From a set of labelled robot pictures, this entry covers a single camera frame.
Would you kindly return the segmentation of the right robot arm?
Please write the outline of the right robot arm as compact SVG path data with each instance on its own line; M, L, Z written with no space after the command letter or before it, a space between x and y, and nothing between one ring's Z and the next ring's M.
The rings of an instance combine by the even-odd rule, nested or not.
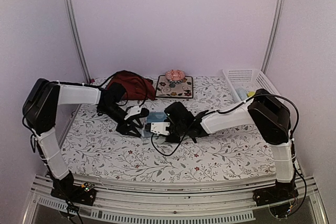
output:
M290 122L290 111L283 100L279 95L259 89L254 96L224 110L206 110L197 115L182 103L174 102L164 110L166 119L160 134L167 140L179 142L184 136L195 140L228 128L254 124L262 139L269 144L275 161L279 184L272 188L271 196L282 201L291 194L290 182L295 176L295 126Z

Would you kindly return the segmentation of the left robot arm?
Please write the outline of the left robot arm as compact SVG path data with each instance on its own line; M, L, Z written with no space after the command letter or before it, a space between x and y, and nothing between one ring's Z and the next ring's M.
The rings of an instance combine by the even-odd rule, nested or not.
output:
M56 137L56 116L60 105L95 105L97 112L107 115L117 124L116 131L122 135L141 137L141 119L149 110L141 105L124 110L119 106L126 90L114 83L111 88L88 84L48 81L40 78L34 84L23 106L23 124L37 140L44 162L55 179L63 180L70 171L62 157Z

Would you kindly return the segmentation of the dark red towel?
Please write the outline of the dark red towel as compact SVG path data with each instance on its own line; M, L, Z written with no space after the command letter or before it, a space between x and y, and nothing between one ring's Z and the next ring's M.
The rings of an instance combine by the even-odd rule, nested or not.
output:
M129 100L155 100L155 89L151 79L142 77L131 71L122 70L114 74L108 82L106 89L110 88L113 82L124 86Z

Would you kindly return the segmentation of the white plastic basket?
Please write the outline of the white plastic basket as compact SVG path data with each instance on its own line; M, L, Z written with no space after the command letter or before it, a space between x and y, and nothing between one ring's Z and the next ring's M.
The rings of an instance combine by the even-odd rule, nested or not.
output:
M244 90L248 93L262 88L271 94L280 95L272 82L258 69L223 69L222 72L227 87L236 103L242 101L237 90Z

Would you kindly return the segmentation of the blue cartoon towel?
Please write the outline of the blue cartoon towel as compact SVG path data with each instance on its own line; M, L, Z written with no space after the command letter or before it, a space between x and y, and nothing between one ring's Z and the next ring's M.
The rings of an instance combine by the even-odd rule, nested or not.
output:
M144 120L144 127L147 123L150 122L164 122L166 119L166 114L164 112L150 112L149 115ZM153 133L146 132L143 128L142 137L148 138L151 137Z

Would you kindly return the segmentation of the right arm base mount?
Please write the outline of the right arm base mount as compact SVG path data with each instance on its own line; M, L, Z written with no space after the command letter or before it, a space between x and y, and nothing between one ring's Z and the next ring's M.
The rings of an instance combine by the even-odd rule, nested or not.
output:
M276 180L274 186L254 190L253 200L257 206L263 206L294 199L298 195L294 179L289 183L281 183Z

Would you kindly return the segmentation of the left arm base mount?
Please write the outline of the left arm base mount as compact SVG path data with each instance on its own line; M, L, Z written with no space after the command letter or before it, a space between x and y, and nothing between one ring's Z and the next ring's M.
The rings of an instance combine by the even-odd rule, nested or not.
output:
M71 172L63 179L57 179L53 174L50 174L50 177L53 182L51 196L72 203L93 206L97 194L97 191L94 189L94 184L84 183L81 186L75 185Z

